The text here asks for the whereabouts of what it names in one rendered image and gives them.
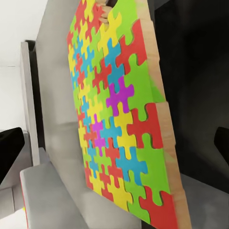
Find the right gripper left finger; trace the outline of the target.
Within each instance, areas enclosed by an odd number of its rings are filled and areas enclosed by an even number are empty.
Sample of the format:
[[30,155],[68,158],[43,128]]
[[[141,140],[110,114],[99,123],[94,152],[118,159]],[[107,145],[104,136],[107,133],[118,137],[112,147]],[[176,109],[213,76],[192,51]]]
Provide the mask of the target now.
[[25,145],[20,127],[0,131],[0,184]]

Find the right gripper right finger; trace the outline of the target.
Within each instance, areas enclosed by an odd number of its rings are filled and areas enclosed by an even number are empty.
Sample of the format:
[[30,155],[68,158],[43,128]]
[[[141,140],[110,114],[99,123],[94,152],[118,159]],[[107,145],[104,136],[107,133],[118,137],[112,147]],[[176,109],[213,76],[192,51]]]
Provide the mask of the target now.
[[229,129],[224,127],[218,127],[214,144],[218,151],[221,153],[227,164],[229,165]]

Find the jigsaw puzzle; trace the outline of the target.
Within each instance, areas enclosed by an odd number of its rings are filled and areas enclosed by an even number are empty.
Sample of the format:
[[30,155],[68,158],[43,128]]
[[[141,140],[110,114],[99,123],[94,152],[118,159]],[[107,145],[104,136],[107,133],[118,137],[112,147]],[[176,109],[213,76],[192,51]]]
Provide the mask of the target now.
[[87,187],[156,229],[192,229],[147,0],[80,0],[67,36]]

